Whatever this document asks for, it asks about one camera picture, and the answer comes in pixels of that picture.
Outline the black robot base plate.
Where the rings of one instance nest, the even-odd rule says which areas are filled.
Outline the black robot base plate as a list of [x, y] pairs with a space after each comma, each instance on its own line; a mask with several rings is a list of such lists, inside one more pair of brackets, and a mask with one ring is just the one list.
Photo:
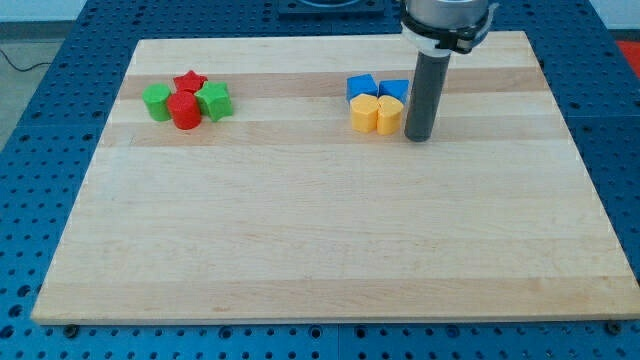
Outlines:
[[280, 17], [379, 15], [385, 10], [384, 0], [275, 0]]

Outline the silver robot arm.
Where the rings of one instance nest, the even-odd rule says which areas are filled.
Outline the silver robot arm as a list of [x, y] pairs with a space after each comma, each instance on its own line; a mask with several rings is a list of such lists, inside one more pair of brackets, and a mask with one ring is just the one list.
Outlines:
[[499, 4], [489, 0], [406, 0], [401, 33], [421, 54], [468, 54], [489, 33]]

